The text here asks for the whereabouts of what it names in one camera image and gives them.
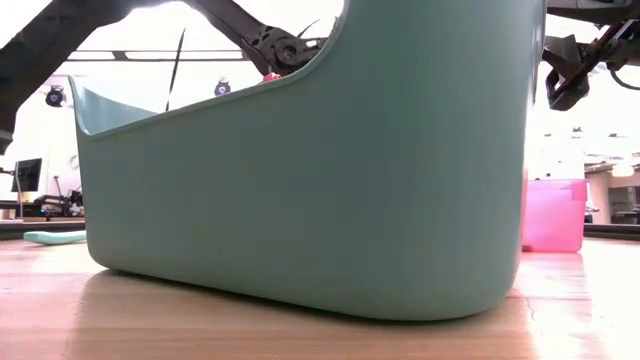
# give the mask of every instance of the teal plastic bin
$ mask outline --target teal plastic bin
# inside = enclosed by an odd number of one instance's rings
[[[159,115],[71,79],[91,255],[371,318],[495,306],[517,269],[544,15],[350,0],[301,71]]]

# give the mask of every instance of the black robotic arm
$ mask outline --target black robotic arm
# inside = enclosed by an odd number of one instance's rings
[[[547,13],[607,26],[589,44],[573,35],[546,38],[542,59],[553,67],[545,81],[551,109],[567,111],[585,97],[588,75],[601,62],[619,85],[640,90],[616,74],[623,66],[640,66],[640,0],[548,0]]]
[[[0,155],[13,141],[19,107],[95,29],[124,19],[133,9],[172,0],[52,0],[0,49]],[[289,75],[324,46],[263,24],[233,0],[182,0],[200,11],[263,75]]]

